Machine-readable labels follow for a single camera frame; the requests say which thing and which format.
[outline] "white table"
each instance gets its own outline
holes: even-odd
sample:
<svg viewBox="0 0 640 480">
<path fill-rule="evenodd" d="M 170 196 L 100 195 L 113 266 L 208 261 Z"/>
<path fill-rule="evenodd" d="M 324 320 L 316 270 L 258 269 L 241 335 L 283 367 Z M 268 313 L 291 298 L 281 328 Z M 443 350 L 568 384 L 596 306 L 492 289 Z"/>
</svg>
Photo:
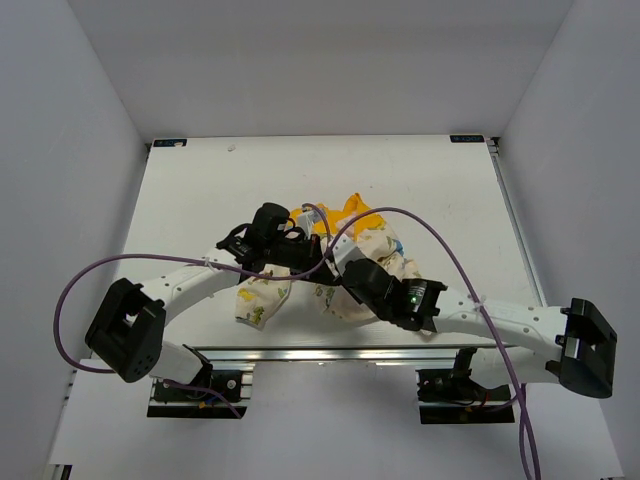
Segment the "white table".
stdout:
<svg viewBox="0 0 640 480">
<path fill-rule="evenodd" d="M 446 136 L 189 139 L 153 148 L 126 251 L 199 257 L 264 201 L 341 208 L 354 192 L 431 222 L 481 293 L 535 302 L 486 145 Z M 463 288 L 428 234 L 387 218 L 423 276 Z M 172 268 L 131 261 L 119 275 L 140 281 Z M 262 332 L 235 322 L 229 290 L 185 312 L 165 338 L 285 349 L 491 344 L 456 334 L 425 342 L 384 322 L 308 315 L 300 286 Z M 516 425 L 420 425 L 411 367 L 259 364 L 242 421 L 148 419 L 149 390 L 149 379 L 128 385 L 80 372 L 51 462 L 74 465 L 73 480 L 523 478 Z M 529 399 L 545 478 L 621 474 L 596 400 L 558 385 L 536 385 Z"/>
<path fill-rule="evenodd" d="M 322 202 L 342 209 L 360 192 L 370 206 L 406 208 L 449 242 L 480 293 L 523 304 L 532 286 L 484 143 L 454 144 L 448 136 L 271 137 L 188 139 L 185 147 L 156 147 L 136 205 L 126 252 L 200 257 L 265 201 L 297 208 Z M 414 221 L 386 215 L 417 260 L 424 278 L 464 291 L 442 247 Z M 129 261 L 118 275 L 154 278 L 175 264 Z M 425 336 L 387 322 L 353 325 L 320 315 L 313 286 L 298 282 L 263 331 L 234 318 L 235 289 L 183 313 L 165 338 L 217 347 L 421 345 Z M 429 339 L 433 346 L 492 345 L 459 334 Z"/>
</svg>

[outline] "white wall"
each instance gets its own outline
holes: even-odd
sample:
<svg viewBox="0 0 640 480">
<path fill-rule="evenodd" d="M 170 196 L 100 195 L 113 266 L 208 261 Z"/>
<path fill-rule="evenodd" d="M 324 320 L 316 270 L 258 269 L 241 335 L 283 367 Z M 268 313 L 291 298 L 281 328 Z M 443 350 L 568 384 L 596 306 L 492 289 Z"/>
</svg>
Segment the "white wall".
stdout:
<svg viewBox="0 0 640 480">
<path fill-rule="evenodd" d="M 82 266 L 118 251 L 144 146 L 64 0 L 8 0 L 0 14 L 0 469 L 38 478 L 70 368 L 51 324 L 57 295 Z M 64 313 L 82 350 L 107 271 Z"/>
<path fill-rule="evenodd" d="M 70 0 L 142 136 L 502 133 L 571 0 Z"/>
<path fill-rule="evenodd" d="M 640 478 L 638 19 L 634 0 L 577 1 L 502 140 L 549 301 L 591 299 L 618 331 L 602 408 L 630 479 Z"/>
</svg>

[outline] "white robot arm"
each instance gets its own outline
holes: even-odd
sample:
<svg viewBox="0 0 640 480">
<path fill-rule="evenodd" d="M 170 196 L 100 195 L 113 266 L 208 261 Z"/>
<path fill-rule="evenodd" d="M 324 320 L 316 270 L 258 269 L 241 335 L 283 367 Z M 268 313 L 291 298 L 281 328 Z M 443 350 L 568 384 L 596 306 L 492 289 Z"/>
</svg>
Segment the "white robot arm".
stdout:
<svg viewBox="0 0 640 480">
<path fill-rule="evenodd" d="M 347 237 L 325 255 L 319 238 L 311 234 L 311 225 L 319 220 L 314 214 L 304 214 L 297 236 L 291 238 L 292 232 L 285 231 L 288 210 L 265 204 L 251 224 L 234 229 L 205 258 L 251 272 L 260 272 L 265 263 L 283 265 L 292 274 L 324 261 L 301 280 L 340 285 L 380 319 L 407 330 L 493 338 L 479 305 L 466 294 L 432 280 L 400 281 Z M 208 264 L 184 266 L 138 285 L 118 280 L 98 310 L 86 343 L 127 382 L 148 374 L 205 385 L 211 370 L 206 359 L 188 347 L 163 342 L 162 331 L 181 312 L 243 279 L 238 271 Z M 502 340 L 514 346 L 509 355 L 523 383 L 560 383 L 582 395 L 611 396 L 617 337 L 593 304 L 573 299 L 570 308 L 533 307 L 487 299 L 483 305 Z M 487 389 L 509 382 L 496 349 L 463 349 L 445 380 L 471 381 Z"/>
</svg>

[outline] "yellow fabric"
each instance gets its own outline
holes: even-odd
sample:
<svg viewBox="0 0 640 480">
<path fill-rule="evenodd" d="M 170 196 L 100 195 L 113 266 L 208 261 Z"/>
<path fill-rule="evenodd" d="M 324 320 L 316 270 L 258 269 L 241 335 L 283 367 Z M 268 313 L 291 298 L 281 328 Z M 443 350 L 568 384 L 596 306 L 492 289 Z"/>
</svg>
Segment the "yellow fabric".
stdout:
<svg viewBox="0 0 640 480">
<path fill-rule="evenodd" d="M 324 204 L 318 203 L 317 206 L 322 209 L 327 217 L 327 221 L 329 222 L 329 229 L 331 230 L 331 234 L 335 235 L 340 230 L 340 227 L 346 223 L 349 218 L 352 218 L 356 215 L 359 215 L 364 212 L 368 212 L 371 208 L 364 203 L 362 197 L 360 197 L 359 193 L 354 193 L 351 195 L 344 204 L 344 208 L 342 210 L 329 210 Z M 302 209 L 297 208 L 291 212 L 291 218 L 294 220 L 298 220 L 298 215 L 303 212 Z M 386 222 L 384 219 L 378 214 L 367 215 L 364 218 L 358 220 L 352 228 L 353 230 L 353 238 L 358 238 L 358 236 L 364 230 L 379 230 L 384 228 Z M 324 226 L 324 222 L 317 222 L 314 227 L 314 232 L 318 235 L 326 235 L 326 229 Z"/>
<path fill-rule="evenodd" d="M 325 213 L 332 234 L 355 215 L 367 212 L 369 206 L 362 201 L 358 193 L 349 197 L 342 210 L 329 210 L 323 204 L 317 206 Z M 294 220 L 303 212 L 293 210 L 290 215 Z M 314 233 L 322 238 L 323 251 L 327 247 L 326 230 L 322 221 L 313 227 Z M 399 280 L 420 277 L 417 264 L 404 256 L 402 242 L 385 220 L 377 214 L 368 215 L 358 220 L 347 232 L 360 251 L 368 258 L 376 261 L 388 273 Z M 266 265 L 262 273 L 271 276 L 287 276 L 289 269 Z M 236 318 L 248 325 L 262 329 L 265 322 L 273 316 L 289 298 L 291 281 L 273 281 L 248 279 L 238 290 L 236 296 Z M 342 287 L 316 285 L 312 294 L 312 303 L 321 312 L 327 312 L 345 321 L 362 321 L 374 318 L 373 312 L 364 304 L 357 303 Z"/>
</svg>

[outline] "wire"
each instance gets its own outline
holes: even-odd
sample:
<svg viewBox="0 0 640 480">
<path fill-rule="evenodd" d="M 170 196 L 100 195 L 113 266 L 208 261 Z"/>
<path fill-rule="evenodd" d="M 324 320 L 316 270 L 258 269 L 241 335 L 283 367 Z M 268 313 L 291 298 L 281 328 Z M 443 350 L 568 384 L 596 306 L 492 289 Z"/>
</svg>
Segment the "wire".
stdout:
<svg viewBox="0 0 640 480">
<path fill-rule="evenodd" d="M 178 383 L 174 380 L 163 380 L 163 383 L 166 383 L 167 385 L 169 385 L 170 387 L 173 388 L 180 388 L 182 390 L 190 390 L 192 392 L 204 392 L 204 393 L 210 393 L 211 395 L 213 395 L 214 397 L 218 398 L 222 403 L 224 403 L 227 407 L 229 407 L 229 410 L 231 410 L 231 412 L 238 418 L 242 418 L 242 415 L 240 415 L 240 413 L 238 412 L 238 410 L 236 410 L 236 408 L 231 404 L 231 402 L 229 400 L 227 400 L 226 398 L 224 398 L 222 395 L 220 395 L 218 392 L 216 392 L 214 389 L 212 388 L 207 388 L 207 387 L 192 387 L 191 385 L 185 385 L 184 383 Z"/>
<path fill-rule="evenodd" d="M 511 405 L 513 405 L 514 403 L 516 403 L 516 401 L 518 400 L 518 398 L 514 395 L 513 397 L 511 397 L 509 400 L 507 400 L 505 403 L 503 403 L 502 405 L 496 405 L 495 407 L 489 407 L 487 409 L 488 412 L 499 412 L 501 410 L 504 410 L 505 408 L 510 407 Z"/>
<path fill-rule="evenodd" d="M 482 400 L 482 403 L 477 407 L 473 407 L 473 410 L 480 410 L 482 407 L 484 407 L 487 404 L 488 401 L 489 401 L 489 391 L 487 390 L 487 392 L 484 394 L 484 400 Z"/>
<path fill-rule="evenodd" d="M 331 228 L 329 227 L 329 221 L 327 220 L 327 216 L 324 214 L 324 212 L 320 207 L 314 205 L 313 203 L 303 203 L 302 208 L 310 208 L 311 210 L 316 212 L 318 215 L 320 215 L 320 218 L 322 219 L 322 223 L 324 223 L 324 229 L 327 232 L 327 245 L 328 245 L 329 242 L 331 241 Z"/>
<path fill-rule="evenodd" d="M 509 374 L 509 379 L 511 380 L 511 383 L 513 384 L 513 387 L 515 389 L 516 398 L 517 398 L 518 403 L 520 404 L 520 422 L 523 425 L 521 428 L 526 430 L 527 437 L 528 437 L 528 440 L 529 440 L 529 446 L 531 448 L 531 457 L 533 459 L 534 478 L 536 480 L 539 480 L 541 478 L 541 476 L 540 476 L 540 459 L 539 459 L 539 456 L 538 456 L 538 447 L 536 445 L 536 440 L 535 440 L 535 437 L 534 437 L 534 434 L 533 434 L 533 426 L 531 425 L 531 419 L 529 417 L 529 411 L 527 410 L 526 398 L 522 394 L 522 389 L 520 388 L 520 382 L 518 381 L 518 376 L 516 374 L 515 368 L 513 366 L 513 363 L 511 362 L 511 359 L 509 358 L 509 354 L 507 353 L 507 349 L 505 348 L 505 346 L 502 343 L 502 340 L 500 338 L 500 333 L 498 332 L 498 329 L 494 325 L 493 320 L 491 320 L 491 316 L 489 315 L 489 312 L 487 311 L 486 307 L 482 303 L 482 301 L 480 299 L 480 296 L 478 295 L 478 292 L 476 291 L 475 287 L 471 283 L 471 280 L 469 279 L 469 276 L 467 275 L 467 272 L 464 270 L 464 268 L 460 264 L 460 261 L 458 260 L 456 255 L 453 253 L 453 250 L 451 250 L 451 247 L 449 247 L 449 245 L 444 240 L 444 238 L 442 238 L 442 236 L 431 225 L 429 225 L 427 222 L 422 220 L 417 215 L 415 215 L 415 214 L 413 214 L 411 212 L 408 212 L 407 210 L 403 210 L 401 208 L 396 208 L 396 207 L 380 207 L 380 208 L 373 208 L 371 210 L 368 210 L 367 212 L 361 213 L 360 215 L 356 215 L 354 218 L 349 220 L 349 222 L 347 222 L 342 227 L 342 229 L 340 229 L 338 234 L 336 235 L 336 238 L 331 243 L 331 248 L 333 248 L 335 246 L 336 240 L 346 231 L 347 228 L 349 228 L 349 226 L 351 226 L 352 223 L 355 223 L 356 221 L 358 221 L 359 219 L 361 219 L 362 217 L 364 217 L 366 215 L 371 215 L 373 213 L 380 213 L 380 212 L 400 213 L 401 215 L 405 215 L 405 216 L 407 216 L 409 218 L 412 218 L 413 220 L 418 222 L 420 225 L 422 225 L 424 228 L 426 228 L 436 238 L 436 240 L 438 241 L 438 243 L 440 243 L 442 248 L 444 248 L 444 250 L 447 252 L 447 254 L 449 255 L 449 258 L 451 259 L 451 261 L 455 265 L 456 269 L 458 270 L 458 273 L 462 277 L 462 280 L 463 280 L 464 284 L 466 285 L 467 290 L 469 290 L 469 294 L 471 295 L 471 299 L 473 300 L 473 302 L 475 304 L 479 305 L 478 311 L 480 312 L 480 314 L 484 318 L 485 322 L 487 323 L 487 327 L 489 328 L 489 331 L 491 332 L 491 336 L 496 341 L 496 347 L 498 348 L 498 351 L 500 352 L 500 355 L 502 356 L 502 359 L 504 361 L 505 367 L 507 368 L 507 372 Z M 527 457 L 526 457 L 526 455 L 523 455 L 523 453 L 522 453 L 522 452 L 524 452 L 524 442 L 522 442 L 520 450 L 521 450 L 520 460 L 522 461 L 522 466 L 523 466 L 523 468 L 525 470 L 525 475 L 527 476 L 527 479 L 530 480 L 532 477 L 531 477 L 531 474 L 529 472 L 529 467 L 527 465 Z"/>
<path fill-rule="evenodd" d="M 303 206 L 312 208 L 313 210 L 315 210 L 316 212 L 318 212 L 321 215 L 321 217 L 322 217 L 322 219 L 323 219 L 323 221 L 325 223 L 325 228 L 327 229 L 327 238 L 329 238 L 329 235 L 330 235 L 330 233 L 329 233 L 330 230 L 328 228 L 329 224 L 327 222 L 326 217 L 324 216 L 324 212 L 322 212 L 318 207 L 316 207 L 315 205 L 310 204 L 310 203 L 305 203 Z M 520 445 L 520 447 L 521 447 L 520 448 L 520 458 L 521 458 L 521 461 L 522 461 L 523 468 L 525 470 L 525 475 L 526 475 L 528 480 L 530 480 L 532 478 L 531 474 L 530 474 L 530 471 L 529 471 L 529 468 L 528 468 L 528 465 L 527 465 L 526 454 L 523 454 L 523 452 L 524 452 L 524 431 L 526 431 L 526 433 L 527 433 L 527 437 L 528 437 L 528 440 L 529 440 L 529 446 L 530 446 L 530 449 L 531 449 L 531 456 L 532 456 L 532 459 L 533 459 L 533 467 L 534 467 L 534 478 L 536 480 L 539 480 L 541 478 L 540 477 L 540 460 L 539 460 L 539 456 L 538 456 L 538 449 L 537 449 L 535 437 L 534 437 L 534 434 L 533 434 L 533 426 L 531 424 L 531 419 L 529 417 L 529 412 L 527 410 L 526 397 L 523 394 L 523 391 L 522 391 L 522 389 L 520 387 L 520 383 L 518 381 L 518 376 L 516 375 L 513 363 L 511 362 L 511 359 L 509 358 L 509 354 L 507 353 L 507 350 L 506 350 L 505 346 L 502 343 L 502 340 L 500 338 L 500 333 L 498 332 L 498 329 L 494 325 L 493 320 L 491 319 L 491 316 L 489 315 L 489 312 L 487 311 L 487 309 L 485 308 L 484 304 L 482 303 L 482 301 L 480 299 L 480 296 L 478 295 L 475 287 L 471 283 L 471 280 L 469 279 L 469 276 L 467 275 L 466 271 L 464 270 L 464 268 L 460 264 L 460 261 L 458 260 L 456 255 L 453 253 L 453 250 L 451 250 L 451 247 L 449 247 L 449 245 L 444 240 L 444 238 L 431 225 L 429 225 L 427 222 L 422 220 L 417 215 L 415 215 L 415 214 L 413 214 L 413 213 L 411 213 L 411 212 L 409 212 L 407 210 L 404 210 L 404 209 L 401 209 L 401 208 L 396 208 L 396 207 L 373 208 L 373 209 L 368 210 L 368 211 L 366 211 L 364 213 L 356 215 L 355 217 L 353 217 L 349 221 L 347 221 L 347 223 L 345 223 L 342 226 L 342 228 L 338 231 L 336 236 L 333 238 L 333 240 L 331 241 L 331 243 L 329 244 L 329 246 L 325 250 L 325 253 L 324 253 L 323 257 L 320 259 L 320 261 L 317 263 L 317 265 L 314 266 L 312 269 L 308 270 L 307 272 L 302 272 L 302 273 L 299 273 L 299 274 L 296 274 L 296 275 L 289 275 L 289 276 L 284 276 L 284 277 L 271 277 L 271 276 L 263 275 L 263 274 L 260 274 L 260 273 L 255 273 L 255 272 L 250 272 L 248 270 L 243 270 L 243 269 L 238 268 L 238 267 L 232 267 L 230 265 L 223 265 L 223 264 L 214 263 L 214 262 L 207 262 L 207 265 L 211 266 L 213 268 L 218 268 L 220 270 L 228 270 L 228 271 L 240 273 L 240 274 L 251 276 L 251 277 L 255 277 L 255 278 L 261 278 L 261 279 L 265 279 L 265 280 L 279 281 L 279 280 L 300 280 L 300 279 L 304 279 L 304 278 L 308 277 L 311 273 L 314 273 L 315 271 L 317 271 L 318 269 L 320 269 L 322 267 L 322 265 L 324 264 L 324 261 L 327 260 L 329 258 L 329 256 L 331 255 L 331 252 L 333 251 L 333 248 L 336 246 L 337 241 L 339 240 L 339 238 L 342 235 L 345 234 L 345 232 L 347 231 L 347 229 L 351 225 L 353 225 L 355 222 L 357 222 L 361 218 L 366 217 L 367 215 L 372 215 L 374 213 L 381 213 L 381 212 L 399 213 L 401 215 L 404 215 L 404 216 L 407 216 L 409 218 L 412 218 L 413 220 L 418 222 L 420 225 L 422 225 L 424 228 L 426 228 L 435 237 L 435 239 L 438 241 L 438 243 L 440 243 L 442 248 L 444 248 L 444 250 L 447 252 L 447 255 L 449 255 L 449 258 L 451 259 L 451 261 L 455 265 L 456 269 L 458 270 L 458 273 L 462 277 L 462 280 L 463 280 L 464 284 L 466 285 L 467 289 L 469 290 L 469 294 L 471 295 L 471 299 L 474 301 L 474 303 L 479 305 L 478 311 L 480 312 L 480 314 L 484 318 L 485 322 L 487 323 L 487 327 L 489 328 L 489 331 L 491 332 L 491 335 L 493 336 L 493 338 L 494 338 L 494 340 L 496 342 L 496 347 L 498 348 L 498 351 L 500 352 L 500 355 L 502 356 L 502 359 L 503 359 L 503 361 L 505 363 L 505 367 L 506 367 L 507 372 L 509 374 L 509 379 L 511 380 L 511 383 L 514 386 L 515 393 L 516 393 L 516 399 L 517 399 L 518 403 L 520 404 L 520 409 L 521 409 L 521 411 L 520 411 L 520 422 L 521 422 L 521 428 L 523 429 L 522 441 L 521 441 L 521 445 Z M 78 282 L 78 280 L 80 280 L 80 278 L 82 278 L 84 275 L 86 275 L 89 271 L 93 270 L 94 268 L 99 267 L 100 265 L 104 265 L 104 264 L 109 263 L 109 262 L 114 262 L 114 261 L 118 261 L 118 260 L 124 260 L 124 259 L 128 259 L 128 258 L 144 258 L 144 259 L 152 259 L 152 260 L 166 260 L 166 261 L 171 261 L 171 262 L 180 262 L 180 263 L 187 263 L 187 264 L 205 266 L 205 260 L 202 260 L 202 259 L 192 259 L 192 258 L 185 258 L 185 257 L 175 257 L 175 256 L 168 256 L 168 255 L 154 255 L 154 254 L 144 254 L 143 253 L 143 254 L 114 255 L 112 257 L 108 257 L 108 258 L 99 260 L 99 261 L 97 261 L 97 262 L 85 267 L 84 269 L 82 269 L 78 274 L 76 274 L 71 279 L 71 281 L 67 284 L 67 286 L 62 291 L 62 294 L 60 295 L 60 298 L 58 299 L 58 304 L 56 305 L 56 310 L 55 310 L 55 313 L 54 313 L 54 324 L 53 324 L 54 340 L 55 340 L 56 348 L 58 349 L 58 352 L 65 359 L 65 361 L 67 361 L 67 363 L 69 363 L 70 365 L 72 365 L 73 367 L 75 367 L 75 368 L 77 368 L 79 370 L 85 370 L 85 371 L 94 372 L 94 373 L 112 373 L 111 370 L 98 369 L 98 368 L 93 368 L 93 367 L 86 367 L 86 366 L 80 364 L 79 362 L 77 362 L 76 360 L 72 359 L 67 354 L 67 352 L 64 350 L 64 347 L 62 346 L 62 342 L 60 340 L 60 314 L 61 314 L 61 311 L 62 311 L 62 305 L 64 304 L 64 300 L 66 299 L 67 295 L 69 294 L 69 291 L 71 290 L 71 288 Z"/>
</svg>

